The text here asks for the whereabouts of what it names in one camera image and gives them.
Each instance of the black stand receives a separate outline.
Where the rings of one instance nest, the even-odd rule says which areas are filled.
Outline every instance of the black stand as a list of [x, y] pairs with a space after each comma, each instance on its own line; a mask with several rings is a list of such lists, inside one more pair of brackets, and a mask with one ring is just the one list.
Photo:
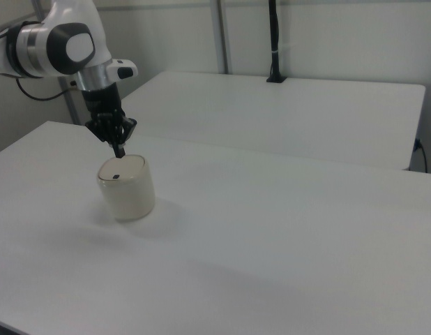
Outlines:
[[283, 77], [279, 72], [279, 51], [278, 51], [278, 43], [279, 43], [279, 22], [278, 22], [278, 14], [276, 13], [276, 0], [269, 0], [269, 8], [270, 8], [270, 33], [271, 33], [271, 72], [270, 78], [267, 79], [267, 82], [277, 82], [281, 83], [287, 79], [287, 77]]

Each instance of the white cup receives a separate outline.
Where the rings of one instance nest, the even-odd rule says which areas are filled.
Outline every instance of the white cup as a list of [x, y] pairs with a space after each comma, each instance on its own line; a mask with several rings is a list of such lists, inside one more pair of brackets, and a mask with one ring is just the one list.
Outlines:
[[99, 170], [98, 185], [110, 214], [118, 220], [142, 218], [155, 204], [149, 164], [142, 156], [109, 159]]

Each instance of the white wall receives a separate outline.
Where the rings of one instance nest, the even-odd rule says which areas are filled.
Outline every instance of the white wall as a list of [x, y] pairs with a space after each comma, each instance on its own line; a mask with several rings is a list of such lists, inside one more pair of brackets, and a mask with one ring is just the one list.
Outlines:
[[[30, 0], [0, 0], [0, 26], [31, 13]], [[22, 80], [22, 86], [39, 97], [60, 91], [56, 79]], [[0, 151], [48, 120], [71, 123], [63, 98], [44, 103], [31, 100], [14, 79], [0, 76]]]
[[[419, 136], [431, 171], [431, 2], [328, 2], [297, 1], [279, 7], [282, 72], [292, 77], [425, 85]], [[225, 2], [233, 74], [269, 73], [267, 3]], [[420, 152], [413, 167], [423, 170]]]
[[209, 5], [100, 10], [99, 14], [112, 56], [130, 59], [139, 69], [138, 77], [119, 84], [122, 96], [164, 70], [219, 71]]
[[0, 0], [0, 26], [33, 12], [30, 0]]

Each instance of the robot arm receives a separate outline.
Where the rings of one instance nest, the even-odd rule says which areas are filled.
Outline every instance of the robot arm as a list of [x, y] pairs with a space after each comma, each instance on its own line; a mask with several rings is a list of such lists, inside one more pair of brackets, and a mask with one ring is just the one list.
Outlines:
[[124, 156], [123, 145], [137, 122], [121, 109], [116, 82], [138, 74], [136, 65], [113, 59], [92, 0], [52, 0], [42, 22], [21, 22], [0, 33], [0, 74], [13, 77], [74, 75], [91, 121], [86, 127], [115, 156]]

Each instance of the table surface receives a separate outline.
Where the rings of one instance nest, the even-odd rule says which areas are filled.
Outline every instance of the table surface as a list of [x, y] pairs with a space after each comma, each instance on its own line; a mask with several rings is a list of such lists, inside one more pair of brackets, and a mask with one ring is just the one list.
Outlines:
[[431, 175], [139, 135], [126, 149], [157, 196], [129, 223], [105, 211], [112, 150], [85, 127], [46, 123], [0, 153], [0, 322], [431, 334]]
[[123, 99], [135, 133], [408, 168], [425, 87], [165, 72]]

